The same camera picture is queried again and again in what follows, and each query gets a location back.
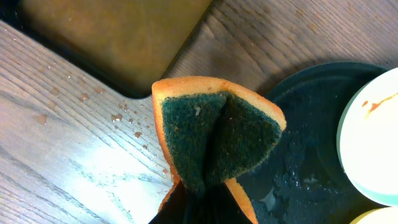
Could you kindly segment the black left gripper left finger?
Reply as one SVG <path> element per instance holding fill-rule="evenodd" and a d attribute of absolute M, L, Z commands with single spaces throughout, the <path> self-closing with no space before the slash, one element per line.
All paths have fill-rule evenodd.
<path fill-rule="evenodd" d="M 179 182 L 149 224 L 197 224 L 198 197 Z"/>

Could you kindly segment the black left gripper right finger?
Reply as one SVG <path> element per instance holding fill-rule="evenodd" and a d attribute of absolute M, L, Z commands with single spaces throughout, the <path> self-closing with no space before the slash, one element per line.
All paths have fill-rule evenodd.
<path fill-rule="evenodd" d="M 251 224 L 225 184 L 209 189 L 202 205 L 205 224 Z"/>

